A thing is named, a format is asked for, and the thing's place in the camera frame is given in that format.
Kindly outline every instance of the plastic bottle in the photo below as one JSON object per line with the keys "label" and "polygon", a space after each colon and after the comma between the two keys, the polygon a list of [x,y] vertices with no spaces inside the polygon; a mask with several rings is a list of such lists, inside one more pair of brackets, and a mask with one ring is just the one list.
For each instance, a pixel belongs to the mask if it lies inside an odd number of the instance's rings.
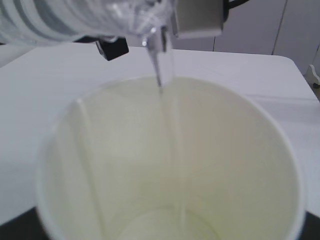
{"label": "plastic bottle", "polygon": [[83,36],[145,37],[175,0],[0,0],[0,43],[50,46]]}

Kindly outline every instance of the white paper cup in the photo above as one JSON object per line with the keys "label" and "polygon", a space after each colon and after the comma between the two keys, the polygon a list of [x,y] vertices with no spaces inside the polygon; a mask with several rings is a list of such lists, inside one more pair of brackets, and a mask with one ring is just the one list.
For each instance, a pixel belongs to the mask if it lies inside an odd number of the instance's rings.
{"label": "white paper cup", "polygon": [[[179,91],[164,91],[162,100],[151,77],[109,84],[67,109],[38,166],[37,209],[51,238],[147,239],[152,224],[165,238],[171,223],[158,216],[173,208],[183,179],[188,231],[296,240],[305,216],[301,170],[275,121],[222,86],[173,84]],[[165,129],[161,101],[175,133]],[[184,160],[176,175],[170,134]]]}

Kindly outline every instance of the clear liquid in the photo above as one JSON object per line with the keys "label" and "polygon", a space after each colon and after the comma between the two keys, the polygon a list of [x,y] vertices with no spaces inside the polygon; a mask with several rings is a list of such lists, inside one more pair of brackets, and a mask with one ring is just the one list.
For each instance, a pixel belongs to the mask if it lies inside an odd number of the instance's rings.
{"label": "clear liquid", "polygon": [[166,35],[164,52],[150,54],[159,86],[161,115],[169,148],[169,165],[171,166],[172,208],[150,211],[136,218],[122,233],[120,240],[217,240],[211,227],[198,216],[188,212],[187,205],[187,171],[184,156],[183,129],[181,125],[180,100],[168,94],[168,88],[174,80],[173,48],[170,37]]}

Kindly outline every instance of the cup bottom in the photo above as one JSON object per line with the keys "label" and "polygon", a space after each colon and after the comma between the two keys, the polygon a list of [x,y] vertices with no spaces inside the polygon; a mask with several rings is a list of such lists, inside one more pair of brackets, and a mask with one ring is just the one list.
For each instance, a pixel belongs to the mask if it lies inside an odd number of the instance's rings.
{"label": "cup bottom", "polygon": [[175,217],[173,208],[157,208],[136,217],[117,240],[219,240],[219,237],[192,212]]}

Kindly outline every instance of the tabletop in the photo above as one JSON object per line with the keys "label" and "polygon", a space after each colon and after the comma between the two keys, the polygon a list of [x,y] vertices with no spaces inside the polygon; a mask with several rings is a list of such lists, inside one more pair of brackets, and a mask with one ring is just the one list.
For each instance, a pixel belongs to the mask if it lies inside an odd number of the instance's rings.
{"label": "tabletop", "polygon": [[[174,50],[179,76],[216,82],[261,105],[287,134],[304,172],[306,209],[320,216],[320,103],[288,58]],[[95,45],[36,48],[0,68],[0,225],[34,207],[43,138],[79,96],[116,79],[153,75],[144,48],[107,62]]]}

